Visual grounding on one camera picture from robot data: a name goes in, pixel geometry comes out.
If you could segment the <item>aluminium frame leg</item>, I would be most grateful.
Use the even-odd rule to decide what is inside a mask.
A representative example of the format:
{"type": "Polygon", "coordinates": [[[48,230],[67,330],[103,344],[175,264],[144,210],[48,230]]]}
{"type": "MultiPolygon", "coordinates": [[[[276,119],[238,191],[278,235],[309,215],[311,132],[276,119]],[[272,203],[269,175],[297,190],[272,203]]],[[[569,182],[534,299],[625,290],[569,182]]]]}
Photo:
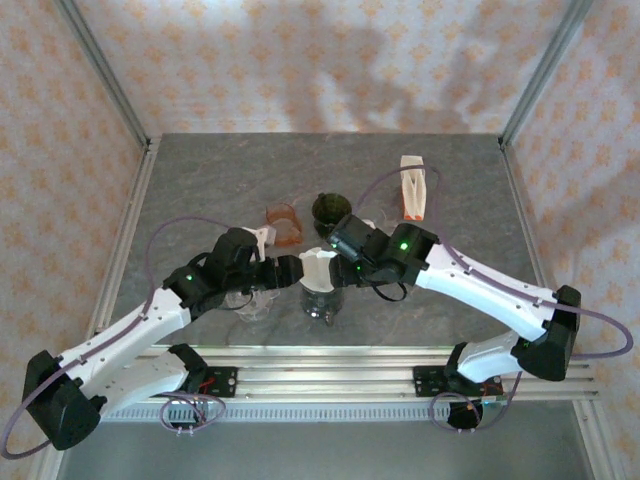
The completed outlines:
{"type": "Polygon", "coordinates": [[[573,407],[594,480],[627,480],[602,403],[576,400],[573,407]]]}
{"type": "Polygon", "coordinates": [[[57,480],[65,452],[49,446],[36,453],[27,480],[57,480]]]}

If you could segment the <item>orange glass carafe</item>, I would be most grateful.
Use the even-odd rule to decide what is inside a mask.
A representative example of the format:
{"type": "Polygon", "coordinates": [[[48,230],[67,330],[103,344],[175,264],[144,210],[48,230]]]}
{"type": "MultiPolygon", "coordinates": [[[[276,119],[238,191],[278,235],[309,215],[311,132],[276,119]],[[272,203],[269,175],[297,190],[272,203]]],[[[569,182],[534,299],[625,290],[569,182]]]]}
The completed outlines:
{"type": "Polygon", "coordinates": [[[277,203],[267,206],[265,219],[267,225],[275,232],[275,246],[288,247],[302,243],[302,224],[291,205],[277,203]]]}

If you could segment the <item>smoky grey glass carafe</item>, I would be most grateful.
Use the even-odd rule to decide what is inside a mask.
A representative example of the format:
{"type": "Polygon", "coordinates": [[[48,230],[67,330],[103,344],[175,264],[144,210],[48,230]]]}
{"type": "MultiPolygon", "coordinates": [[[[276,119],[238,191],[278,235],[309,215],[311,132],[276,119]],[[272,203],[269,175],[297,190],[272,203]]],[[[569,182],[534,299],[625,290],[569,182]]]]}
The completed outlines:
{"type": "Polygon", "coordinates": [[[344,298],[337,301],[311,301],[301,298],[303,312],[312,319],[322,321],[326,326],[333,326],[338,313],[344,306],[344,298]]]}

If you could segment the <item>aluminium mounting rail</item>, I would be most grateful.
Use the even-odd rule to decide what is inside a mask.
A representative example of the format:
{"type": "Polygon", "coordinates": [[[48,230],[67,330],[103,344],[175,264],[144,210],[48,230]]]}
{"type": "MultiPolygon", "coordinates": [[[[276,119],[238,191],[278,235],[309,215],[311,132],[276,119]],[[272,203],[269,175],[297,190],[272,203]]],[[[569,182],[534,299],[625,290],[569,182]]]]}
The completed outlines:
{"type": "Polygon", "coordinates": [[[413,368],[440,366],[446,348],[376,346],[197,347],[210,365],[238,369],[238,402],[409,402],[413,368]]]}

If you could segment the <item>aluminium table side rail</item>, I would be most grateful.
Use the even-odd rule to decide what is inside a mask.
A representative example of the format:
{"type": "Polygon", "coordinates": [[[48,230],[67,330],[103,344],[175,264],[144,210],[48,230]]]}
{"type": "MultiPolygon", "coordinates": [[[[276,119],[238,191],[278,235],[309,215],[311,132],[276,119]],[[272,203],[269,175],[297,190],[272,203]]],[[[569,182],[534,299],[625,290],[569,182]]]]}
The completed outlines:
{"type": "Polygon", "coordinates": [[[89,321],[85,340],[80,343],[81,346],[88,346],[93,337],[110,324],[161,139],[161,136],[151,138],[143,150],[131,184],[129,197],[125,203],[116,240],[89,321]]]}
{"type": "Polygon", "coordinates": [[[541,336],[533,340],[519,340],[515,352],[526,367],[531,367],[534,361],[541,361],[541,368],[565,368],[569,362],[569,343],[571,329],[565,326],[565,315],[562,311],[556,314],[558,300],[556,291],[548,288],[545,272],[538,255],[538,248],[534,238],[533,221],[526,211],[526,198],[522,182],[518,179],[516,165],[509,153],[509,148],[502,150],[503,163],[514,196],[516,210],[522,225],[522,231],[529,253],[535,281],[532,287],[525,287],[524,293],[533,297],[533,313],[541,315],[541,336]]]}

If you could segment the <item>dark green coffee dripper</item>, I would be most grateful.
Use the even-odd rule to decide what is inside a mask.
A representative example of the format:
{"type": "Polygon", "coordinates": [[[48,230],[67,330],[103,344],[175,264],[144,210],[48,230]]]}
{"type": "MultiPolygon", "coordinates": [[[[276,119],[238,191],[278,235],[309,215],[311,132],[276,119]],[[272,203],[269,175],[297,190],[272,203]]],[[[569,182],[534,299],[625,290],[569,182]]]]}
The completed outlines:
{"type": "Polygon", "coordinates": [[[321,239],[327,239],[336,225],[352,213],[349,200],[337,193],[321,193],[312,205],[313,225],[321,239]]]}

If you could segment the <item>aluminium frame post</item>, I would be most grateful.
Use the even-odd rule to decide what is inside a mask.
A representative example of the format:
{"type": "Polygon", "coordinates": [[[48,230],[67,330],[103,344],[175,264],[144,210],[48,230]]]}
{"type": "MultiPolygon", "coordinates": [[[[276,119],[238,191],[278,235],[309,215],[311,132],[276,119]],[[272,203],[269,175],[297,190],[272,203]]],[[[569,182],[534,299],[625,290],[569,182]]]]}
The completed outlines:
{"type": "Polygon", "coordinates": [[[593,3],[594,0],[570,0],[566,12],[498,137],[498,144],[502,151],[505,151],[515,140],[593,3]]]}
{"type": "Polygon", "coordinates": [[[112,69],[106,54],[99,45],[76,0],[52,0],[76,38],[81,50],[94,69],[98,79],[106,90],[111,102],[119,112],[129,133],[135,142],[146,151],[150,137],[145,132],[141,120],[136,114],[121,83],[112,69]]]}

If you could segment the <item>clear coffee dripper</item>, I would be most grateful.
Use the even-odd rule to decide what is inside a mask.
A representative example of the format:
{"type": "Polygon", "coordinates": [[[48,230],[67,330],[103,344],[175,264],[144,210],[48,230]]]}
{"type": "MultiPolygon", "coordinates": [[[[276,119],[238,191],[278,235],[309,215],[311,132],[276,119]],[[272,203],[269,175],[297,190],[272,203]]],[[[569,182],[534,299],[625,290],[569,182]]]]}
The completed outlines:
{"type": "Polygon", "coordinates": [[[234,292],[226,295],[225,302],[242,321],[251,323],[265,320],[278,296],[277,291],[253,291],[248,295],[234,292]]]}

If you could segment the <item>white orange filter box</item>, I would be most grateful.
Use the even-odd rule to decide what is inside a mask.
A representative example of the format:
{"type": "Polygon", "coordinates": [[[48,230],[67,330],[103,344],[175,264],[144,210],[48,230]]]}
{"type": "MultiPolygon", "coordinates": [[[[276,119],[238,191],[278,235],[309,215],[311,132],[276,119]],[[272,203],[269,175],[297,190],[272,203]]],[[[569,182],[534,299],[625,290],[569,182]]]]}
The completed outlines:
{"type": "Polygon", "coordinates": [[[425,216],[427,184],[421,156],[403,155],[400,160],[404,219],[422,221],[425,216]]]}

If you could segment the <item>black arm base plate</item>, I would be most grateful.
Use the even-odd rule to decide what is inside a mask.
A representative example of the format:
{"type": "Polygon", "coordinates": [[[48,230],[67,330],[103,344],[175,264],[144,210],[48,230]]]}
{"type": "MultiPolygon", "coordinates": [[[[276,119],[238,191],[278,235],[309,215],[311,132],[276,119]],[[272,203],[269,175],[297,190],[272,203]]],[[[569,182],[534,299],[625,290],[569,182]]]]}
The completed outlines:
{"type": "Polygon", "coordinates": [[[435,397],[441,393],[457,393],[467,397],[501,396],[501,380],[474,383],[445,366],[415,366],[413,384],[418,397],[435,397]]]}
{"type": "Polygon", "coordinates": [[[234,398],[238,371],[233,366],[208,366],[198,392],[218,398],[234,398]]]}

